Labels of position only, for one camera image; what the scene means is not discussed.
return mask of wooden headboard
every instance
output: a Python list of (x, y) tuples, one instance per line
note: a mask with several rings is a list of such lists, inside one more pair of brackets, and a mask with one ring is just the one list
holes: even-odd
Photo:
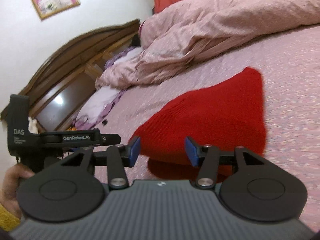
[[(106, 61), (131, 44), (140, 23), (100, 28), (83, 34), (57, 50), (19, 95), (29, 96), (29, 116), (39, 132), (66, 130), (72, 118), (95, 92), (95, 80)], [(8, 106), (1, 112), (7, 115)]]

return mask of black circular pad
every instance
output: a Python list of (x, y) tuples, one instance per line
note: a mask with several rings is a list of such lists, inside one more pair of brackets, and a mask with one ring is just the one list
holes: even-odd
[(40, 188), (40, 194), (49, 200), (71, 198), (77, 192), (77, 185), (69, 180), (54, 179)]
[(220, 198), (235, 214), (255, 221), (298, 218), (307, 201), (303, 183), (275, 165), (248, 165), (221, 185)]
[(273, 200), (284, 193), (284, 186), (275, 179), (255, 179), (248, 184), (248, 191), (261, 200)]
[(44, 222), (66, 222), (94, 211), (105, 195), (102, 184), (79, 167), (46, 169), (25, 181), (17, 198), (27, 217)]

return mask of logo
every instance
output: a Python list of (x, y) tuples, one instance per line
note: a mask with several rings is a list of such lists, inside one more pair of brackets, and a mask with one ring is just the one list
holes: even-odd
[(161, 182), (157, 183), (157, 185), (160, 186), (160, 187), (163, 187), (163, 186), (165, 186), (167, 184), (164, 181), (161, 181)]
[(90, 140), (90, 136), (89, 135), (83, 135), (83, 136), (64, 136), (63, 137), (64, 141), (70, 141), (70, 140)]
[(14, 134), (19, 134), (19, 135), (24, 135), (24, 130), (23, 129), (13, 129)]

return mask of red pillow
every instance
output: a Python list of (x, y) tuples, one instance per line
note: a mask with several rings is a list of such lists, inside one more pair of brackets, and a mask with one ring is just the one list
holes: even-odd
[[(148, 170), (161, 179), (177, 180), (189, 179), (196, 180), (199, 173), (199, 168), (194, 168), (189, 165), (181, 165), (174, 163), (165, 163), (156, 160), (148, 160)], [(227, 166), (220, 166), (218, 169), (217, 183), (223, 182), (227, 176), (232, 174), (232, 169), (228, 170)]]
[[(243, 145), (262, 155), (266, 143), (260, 73), (245, 68), (212, 87), (189, 91), (167, 103), (134, 133), (150, 159), (189, 164), (184, 138), (231, 151)], [(229, 175), (230, 170), (221, 174)]]

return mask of pink bedspread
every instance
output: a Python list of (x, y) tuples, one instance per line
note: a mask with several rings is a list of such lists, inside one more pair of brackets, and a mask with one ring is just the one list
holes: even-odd
[[(320, 25), (300, 27), (251, 41), (160, 85), (129, 89), (107, 117), (103, 133), (118, 133), (127, 143), (133, 132), (167, 102), (189, 90), (218, 84), (246, 66), (264, 79), (267, 146), (265, 157), (297, 176), (308, 189), (301, 220), (320, 229)], [(148, 158), (127, 168), (130, 181), (154, 179)], [(106, 168), (96, 177), (106, 182)]]
[(183, 0), (146, 20), (145, 50), (107, 69), (97, 84), (159, 84), (257, 36), (316, 23), (320, 0)]

